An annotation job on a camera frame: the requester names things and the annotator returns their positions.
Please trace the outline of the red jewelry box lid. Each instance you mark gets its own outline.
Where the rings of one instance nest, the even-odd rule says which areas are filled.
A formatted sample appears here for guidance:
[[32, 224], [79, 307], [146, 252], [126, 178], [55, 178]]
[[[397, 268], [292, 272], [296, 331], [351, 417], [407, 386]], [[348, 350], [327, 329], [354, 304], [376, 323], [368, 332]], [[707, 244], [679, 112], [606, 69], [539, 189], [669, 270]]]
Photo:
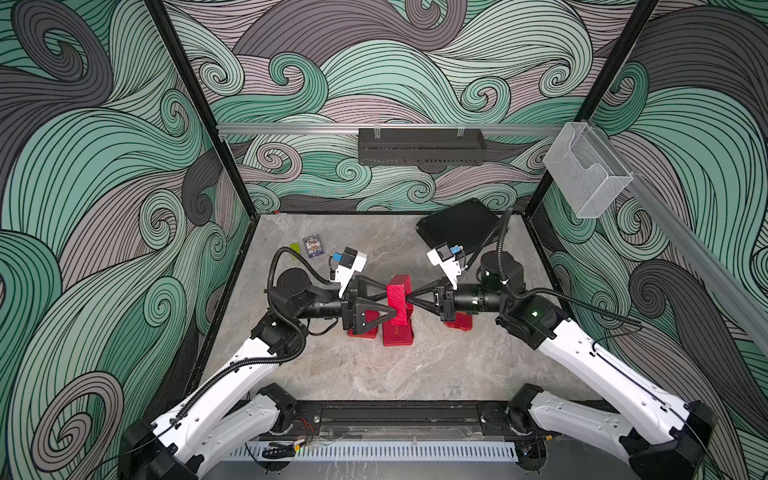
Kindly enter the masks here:
[[396, 315], [383, 326], [388, 329], [409, 326], [413, 312], [413, 306], [406, 300], [406, 296], [412, 292], [410, 276], [407, 274], [395, 275], [389, 281], [386, 291], [388, 306], [396, 311]]

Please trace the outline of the red jewelry box base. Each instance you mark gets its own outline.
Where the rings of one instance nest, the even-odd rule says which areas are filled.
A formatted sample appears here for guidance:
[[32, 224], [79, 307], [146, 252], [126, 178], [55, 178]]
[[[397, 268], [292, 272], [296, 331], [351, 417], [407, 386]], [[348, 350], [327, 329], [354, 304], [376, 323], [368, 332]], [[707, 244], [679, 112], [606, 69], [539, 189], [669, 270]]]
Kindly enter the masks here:
[[473, 329], [473, 316], [469, 313], [456, 312], [452, 321], [445, 321], [444, 325], [450, 329], [471, 331]]

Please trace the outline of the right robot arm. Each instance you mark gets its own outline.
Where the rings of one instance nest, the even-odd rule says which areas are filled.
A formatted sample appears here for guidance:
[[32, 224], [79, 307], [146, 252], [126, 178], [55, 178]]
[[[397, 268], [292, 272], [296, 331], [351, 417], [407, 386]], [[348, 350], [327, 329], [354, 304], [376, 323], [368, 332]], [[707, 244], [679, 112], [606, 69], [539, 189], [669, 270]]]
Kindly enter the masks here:
[[565, 434], [625, 462], [640, 479], [694, 479], [703, 471], [716, 424], [712, 409], [664, 390], [601, 346], [553, 303], [577, 299], [555, 290], [528, 289], [524, 268], [504, 249], [512, 212], [491, 216], [471, 230], [472, 252], [450, 239], [425, 235], [430, 263], [440, 280], [420, 287], [409, 303], [445, 323], [461, 313], [494, 312], [508, 334], [559, 363], [601, 397], [569, 401], [532, 384], [508, 402], [512, 432], [522, 437], [521, 455], [539, 453], [551, 436]]

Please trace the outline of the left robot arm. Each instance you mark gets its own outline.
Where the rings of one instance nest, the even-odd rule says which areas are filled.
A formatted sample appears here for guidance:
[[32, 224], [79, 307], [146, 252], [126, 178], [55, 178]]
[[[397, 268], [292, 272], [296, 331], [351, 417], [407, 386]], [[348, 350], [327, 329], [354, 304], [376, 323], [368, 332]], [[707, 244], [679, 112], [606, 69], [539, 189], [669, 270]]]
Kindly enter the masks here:
[[207, 381], [151, 422], [137, 421], [121, 437], [117, 457], [120, 479], [200, 479], [234, 450], [261, 434], [283, 434], [294, 421], [295, 399], [277, 384], [246, 394], [278, 366], [297, 359], [307, 346], [303, 319], [334, 318], [356, 334], [372, 325], [366, 313], [379, 311], [385, 321], [393, 308], [360, 291], [366, 254], [345, 248], [331, 259], [333, 275], [324, 278], [306, 259], [298, 268], [279, 272], [279, 248], [267, 273], [266, 314], [236, 353]]

